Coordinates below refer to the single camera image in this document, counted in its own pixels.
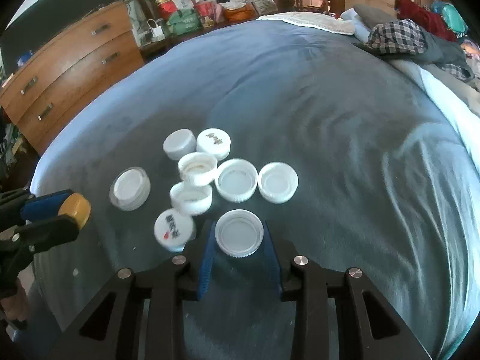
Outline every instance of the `red cloth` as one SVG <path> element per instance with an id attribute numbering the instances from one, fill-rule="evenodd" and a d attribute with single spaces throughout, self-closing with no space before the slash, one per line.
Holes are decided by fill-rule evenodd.
<path id="1" fill-rule="evenodd" d="M 439 38 L 456 42 L 455 33 L 450 30 L 438 13 L 429 12 L 410 0 L 397 0 L 398 18 L 411 19 L 419 26 Z"/>

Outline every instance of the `clothing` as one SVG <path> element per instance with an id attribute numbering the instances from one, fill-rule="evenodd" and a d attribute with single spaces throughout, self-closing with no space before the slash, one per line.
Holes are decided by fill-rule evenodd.
<path id="1" fill-rule="evenodd" d="M 367 44 L 382 54 L 422 54 L 427 51 L 422 29 L 409 19 L 375 26 Z"/>
<path id="2" fill-rule="evenodd" d="M 455 64 L 445 64 L 442 66 L 442 70 L 450 73 L 451 75 L 457 77 L 459 80 L 464 82 L 469 81 L 469 79 L 471 78 L 471 74 L 468 72 L 468 70 Z"/>
<path id="3" fill-rule="evenodd" d="M 411 20 L 377 25 L 364 44 L 355 44 L 381 59 L 406 59 L 417 64 L 436 64 L 464 82 L 474 78 L 463 49 L 430 34 Z"/>
<path id="4" fill-rule="evenodd" d="M 399 19 L 411 19 L 433 35 L 451 42 L 457 41 L 454 32 L 439 14 L 429 12 L 410 0 L 397 0 L 397 6 Z"/>

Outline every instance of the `wooden dresser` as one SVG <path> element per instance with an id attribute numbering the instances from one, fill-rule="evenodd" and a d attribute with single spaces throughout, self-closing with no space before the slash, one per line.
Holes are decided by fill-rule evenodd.
<path id="1" fill-rule="evenodd" d="M 0 104 L 42 154 L 75 115 L 141 66 L 127 8 L 116 2 L 38 50 L 0 92 Z"/>

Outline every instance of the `metal drawer pull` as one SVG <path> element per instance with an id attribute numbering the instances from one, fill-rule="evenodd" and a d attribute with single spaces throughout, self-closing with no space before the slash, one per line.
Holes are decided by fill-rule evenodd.
<path id="1" fill-rule="evenodd" d="M 27 85 L 25 85 L 25 88 L 23 88 L 20 93 L 24 95 L 26 91 L 28 91 L 28 89 L 31 88 L 37 81 L 38 77 L 34 76 L 30 81 L 28 81 Z"/>
<path id="2" fill-rule="evenodd" d="M 98 27 L 96 30 L 92 30 L 92 35 L 98 35 L 102 31 L 108 30 L 110 28 L 110 23 L 104 24 L 101 27 Z"/>
<path id="3" fill-rule="evenodd" d="M 111 56 L 106 57 L 105 59 L 102 60 L 102 64 L 106 65 L 108 62 L 113 61 L 115 58 L 117 58 L 120 55 L 120 53 L 114 52 Z"/>
<path id="4" fill-rule="evenodd" d="M 42 119 L 49 114 L 49 112 L 52 110 L 53 104 L 50 103 L 47 108 L 45 108 L 45 111 L 43 111 L 40 115 L 37 116 L 39 121 L 42 121 Z"/>

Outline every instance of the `orange bag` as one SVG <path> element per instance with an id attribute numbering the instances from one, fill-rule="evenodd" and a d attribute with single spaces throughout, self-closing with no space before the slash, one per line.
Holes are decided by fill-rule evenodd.
<path id="1" fill-rule="evenodd" d="M 239 9 L 224 9 L 223 14 L 227 21 L 241 21 L 257 17 L 257 12 L 251 3 Z"/>

